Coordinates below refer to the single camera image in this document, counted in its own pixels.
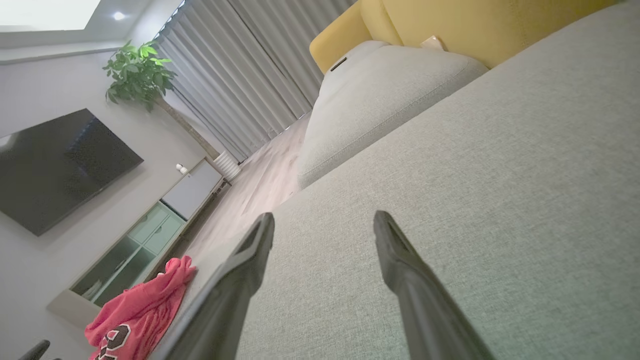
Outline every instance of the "black tv screen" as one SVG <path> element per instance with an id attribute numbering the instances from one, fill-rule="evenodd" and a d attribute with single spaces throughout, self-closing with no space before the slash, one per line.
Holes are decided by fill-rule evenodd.
<path id="1" fill-rule="evenodd" d="M 0 211 L 40 236 L 142 159 L 83 109 L 0 138 Z"/>

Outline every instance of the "sofa cushion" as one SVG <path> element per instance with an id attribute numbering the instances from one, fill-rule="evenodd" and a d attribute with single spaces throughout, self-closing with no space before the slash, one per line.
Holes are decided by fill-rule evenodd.
<path id="1" fill-rule="evenodd" d="M 466 56 L 384 46 L 314 105 L 298 160 L 306 187 L 391 130 L 486 72 Z"/>
<path id="2" fill-rule="evenodd" d="M 336 61 L 326 72 L 318 96 L 328 96 L 338 91 L 338 89 L 348 81 L 349 75 L 353 73 L 352 70 L 358 66 L 360 60 L 369 57 L 371 53 L 388 45 L 389 43 L 384 41 L 369 40 L 349 50 L 348 53 Z"/>
<path id="3" fill-rule="evenodd" d="M 497 359 L 637 359 L 640 4 L 516 55 L 275 212 L 238 358 L 407 358 L 385 209 Z"/>

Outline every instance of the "green leaves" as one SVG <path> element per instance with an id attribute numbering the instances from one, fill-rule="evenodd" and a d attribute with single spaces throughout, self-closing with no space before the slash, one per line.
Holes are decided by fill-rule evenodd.
<path id="1" fill-rule="evenodd" d="M 163 76 L 160 72 L 156 72 L 156 74 L 154 75 L 154 83 L 158 86 L 158 87 L 162 87 L 163 85 Z"/>
<path id="2" fill-rule="evenodd" d="M 102 68 L 114 81 L 105 98 L 115 103 L 133 100 L 151 111 L 155 100 L 173 88 L 171 80 L 176 73 L 164 67 L 171 60 L 149 58 L 150 54 L 157 55 L 157 50 L 152 47 L 155 43 L 147 42 L 136 48 L 129 41 L 112 55 Z"/>
<path id="3" fill-rule="evenodd" d="M 143 45 L 143 46 L 140 47 L 140 56 L 141 57 L 146 58 L 146 57 L 149 56 L 149 54 L 157 55 L 158 52 L 153 47 L 150 47 L 150 46 L 144 46 Z"/>

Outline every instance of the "yellow cushion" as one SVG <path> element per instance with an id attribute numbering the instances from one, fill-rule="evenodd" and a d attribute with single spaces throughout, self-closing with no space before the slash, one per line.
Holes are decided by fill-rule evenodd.
<path id="1" fill-rule="evenodd" d="M 616 0 L 383 0 L 400 39 L 419 47 L 436 35 L 448 51 L 494 67 Z"/>
<path id="2" fill-rule="evenodd" d="M 360 1 L 335 19 L 309 45 L 309 51 L 323 74 L 349 50 L 373 40 L 360 15 Z"/>
<path id="3" fill-rule="evenodd" d="M 392 45 L 403 45 L 382 0 L 361 0 L 361 2 L 362 20 L 369 29 L 373 40 L 388 42 Z"/>

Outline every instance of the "small white object on cabinet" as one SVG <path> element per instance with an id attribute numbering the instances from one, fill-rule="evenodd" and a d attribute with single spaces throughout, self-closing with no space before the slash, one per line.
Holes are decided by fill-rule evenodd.
<path id="1" fill-rule="evenodd" d="M 163 198 L 163 202 L 184 220 L 189 220 L 222 179 L 206 161 L 183 177 Z"/>
<path id="2" fill-rule="evenodd" d="M 175 169 L 178 170 L 182 175 L 186 174 L 186 172 L 189 171 L 189 169 L 183 167 L 182 164 L 176 164 Z"/>

